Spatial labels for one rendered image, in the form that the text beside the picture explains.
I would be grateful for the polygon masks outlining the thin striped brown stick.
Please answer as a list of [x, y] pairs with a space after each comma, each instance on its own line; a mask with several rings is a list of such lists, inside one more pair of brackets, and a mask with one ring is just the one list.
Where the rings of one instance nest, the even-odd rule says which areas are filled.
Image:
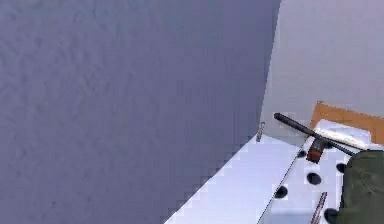
[[322, 211], [322, 209], [324, 207], [326, 198], [327, 198], [327, 193], [326, 192], [322, 192], [321, 195], [320, 195], [320, 199], [319, 199], [319, 201], [318, 201], [318, 203], [316, 205], [316, 208], [315, 208], [315, 211], [313, 213], [313, 216], [311, 218], [310, 224], [319, 224], [321, 211]]

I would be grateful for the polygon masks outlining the black baseball bat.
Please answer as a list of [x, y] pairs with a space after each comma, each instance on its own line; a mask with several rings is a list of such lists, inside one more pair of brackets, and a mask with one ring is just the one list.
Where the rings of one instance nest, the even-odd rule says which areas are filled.
[[295, 120], [293, 120], [293, 119], [291, 119], [291, 118], [289, 118], [289, 117], [287, 117], [287, 116], [285, 116], [285, 115], [283, 115], [281, 113], [275, 113], [274, 114], [274, 118], [276, 120], [278, 120], [278, 121], [280, 121], [280, 122], [282, 122], [282, 123], [284, 123], [284, 124], [294, 128], [294, 129], [302, 132], [302, 133], [305, 133], [305, 134], [307, 134], [307, 135], [309, 135], [311, 137], [314, 137], [315, 139], [321, 140], [322, 142], [326, 143], [327, 145], [332, 146], [332, 147], [342, 151], [343, 153], [345, 153], [345, 154], [347, 154], [349, 156], [353, 156], [354, 155], [354, 153], [351, 152], [350, 150], [348, 150], [348, 149], [338, 145], [334, 141], [332, 141], [332, 140], [330, 140], [330, 139], [328, 139], [326, 137], [323, 137], [320, 134], [317, 134], [316, 132], [314, 132], [313, 130], [309, 129], [308, 127], [300, 124], [299, 122], [297, 122], [297, 121], [295, 121]]

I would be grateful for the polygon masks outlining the white bed with black dots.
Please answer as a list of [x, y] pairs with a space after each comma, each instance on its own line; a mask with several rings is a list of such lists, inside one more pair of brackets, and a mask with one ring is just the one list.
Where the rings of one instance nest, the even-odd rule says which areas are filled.
[[[315, 106], [309, 129], [314, 131], [314, 127], [321, 119], [367, 130], [371, 133], [372, 142], [369, 149], [384, 150], [384, 117], [358, 113], [319, 102]], [[323, 151], [318, 164], [309, 162], [306, 156], [314, 140], [314, 137], [307, 135], [305, 143], [291, 162], [259, 224], [310, 224], [322, 192], [327, 193], [327, 198], [321, 211], [319, 224], [334, 222], [341, 203], [343, 175], [351, 156], [328, 146]], [[366, 151], [334, 142], [353, 153]]]

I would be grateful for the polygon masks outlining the small reddish brown block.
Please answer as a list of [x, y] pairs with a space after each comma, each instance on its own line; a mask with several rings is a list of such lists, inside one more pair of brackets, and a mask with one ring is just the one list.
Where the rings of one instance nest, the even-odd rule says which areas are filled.
[[307, 152], [306, 160], [315, 164], [318, 164], [323, 151], [329, 146], [329, 144], [320, 139], [315, 139]]

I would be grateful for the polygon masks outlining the dark green cloth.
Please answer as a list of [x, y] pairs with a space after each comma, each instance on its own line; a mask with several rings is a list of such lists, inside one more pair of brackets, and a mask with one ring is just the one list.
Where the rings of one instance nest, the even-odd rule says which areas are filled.
[[384, 224], [384, 151], [361, 151], [349, 159], [336, 224]]

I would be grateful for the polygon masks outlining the small grey rod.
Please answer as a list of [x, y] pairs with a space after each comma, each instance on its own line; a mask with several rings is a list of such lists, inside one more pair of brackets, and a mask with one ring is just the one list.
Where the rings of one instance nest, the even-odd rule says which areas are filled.
[[257, 134], [256, 134], [256, 142], [261, 141], [261, 138], [263, 136], [264, 127], [265, 127], [265, 122], [261, 122], [259, 125], [259, 128], [258, 128]]

